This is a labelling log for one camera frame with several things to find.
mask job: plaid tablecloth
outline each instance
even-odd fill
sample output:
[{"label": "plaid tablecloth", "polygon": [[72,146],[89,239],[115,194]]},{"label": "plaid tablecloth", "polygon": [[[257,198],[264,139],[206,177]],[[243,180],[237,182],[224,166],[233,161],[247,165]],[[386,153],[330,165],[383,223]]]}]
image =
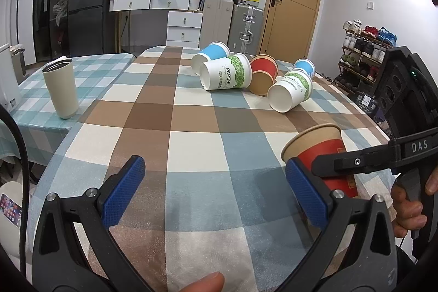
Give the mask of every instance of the plaid tablecloth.
[{"label": "plaid tablecloth", "polygon": [[[67,120],[56,114],[45,86],[42,68],[21,83],[23,98],[11,114],[25,140],[29,161],[46,166],[73,124],[134,58],[131,54],[74,57],[79,110]],[[20,157],[13,136],[0,122],[0,158],[9,156]]]},{"label": "plaid tablecloth", "polygon": [[[178,291],[221,271],[224,291],[271,290],[313,242],[285,179],[284,145],[327,122],[340,125],[350,151],[387,138],[319,76],[312,98],[286,114],[248,91],[207,92],[190,67],[196,52],[150,49],[93,102],[38,184],[29,231],[47,193],[82,195],[137,154],[146,161],[146,176],[110,231],[150,285]],[[292,65],[279,67],[284,74]],[[381,193],[391,204],[389,171],[356,175],[356,182],[362,197]],[[98,271],[91,251],[88,257]]]}]

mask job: finger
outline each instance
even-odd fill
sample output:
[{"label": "finger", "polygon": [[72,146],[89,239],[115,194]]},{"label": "finger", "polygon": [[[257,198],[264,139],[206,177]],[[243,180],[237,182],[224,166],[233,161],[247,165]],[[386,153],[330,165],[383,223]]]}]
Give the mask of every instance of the finger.
[{"label": "finger", "polygon": [[394,184],[391,189],[391,198],[397,202],[406,200],[406,191],[400,186]]},{"label": "finger", "polygon": [[397,223],[407,230],[417,230],[421,229],[426,225],[428,217],[425,215],[419,215],[418,217],[402,219],[398,216],[396,217]]},{"label": "finger", "polygon": [[432,171],[428,181],[426,182],[426,193],[431,196],[438,191],[438,166]]},{"label": "finger", "polygon": [[417,217],[423,210],[423,205],[419,201],[411,202],[405,200],[403,202],[393,202],[394,209],[397,212],[397,217],[401,219],[408,219]]},{"label": "finger", "polygon": [[397,223],[395,219],[393,220],[393,229],[396,238],[404,238],[408,233],[408,230],[402,227],[399,223]]},{"label": "finger", "polygon": [[221,292],[225,277],[220,272],[213,272],[184,287],[180,292]]}]

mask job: smartphone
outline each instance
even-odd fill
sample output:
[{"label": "smartphone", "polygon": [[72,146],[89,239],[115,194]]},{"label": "smartphone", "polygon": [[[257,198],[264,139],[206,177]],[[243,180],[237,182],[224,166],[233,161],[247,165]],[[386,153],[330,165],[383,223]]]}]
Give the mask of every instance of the smartphone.
[{"label": "smartphone", "polygon": [[21,225],[21,207],[6,194],[0,198],[0,212],[17,228]]}]

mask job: wooden door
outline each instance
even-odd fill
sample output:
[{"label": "wooden door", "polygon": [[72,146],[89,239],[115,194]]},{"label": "wooden door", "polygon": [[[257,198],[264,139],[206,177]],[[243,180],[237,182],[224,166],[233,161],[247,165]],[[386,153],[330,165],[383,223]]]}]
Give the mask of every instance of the wooden door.
[{"label": "wooden door", "polygon": [[261,53],[294,63],[307,57],[320,0],[267,0]]}]

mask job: suitcase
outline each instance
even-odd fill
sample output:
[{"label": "suitcase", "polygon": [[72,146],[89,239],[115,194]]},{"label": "suitcase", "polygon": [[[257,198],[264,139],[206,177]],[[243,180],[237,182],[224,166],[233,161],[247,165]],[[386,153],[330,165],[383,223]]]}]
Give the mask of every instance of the suitcase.
[{"label": "suitcase", "polygon": [[263,9],[252,5],[235,4],[228,38],[230,51],[255,55],[262,26]]},{"label": "suitcase", "polygon": [[206,48],[213,41],[228,42],[229,25],[233,14],[232,0],[205,0],[199,47]]}]

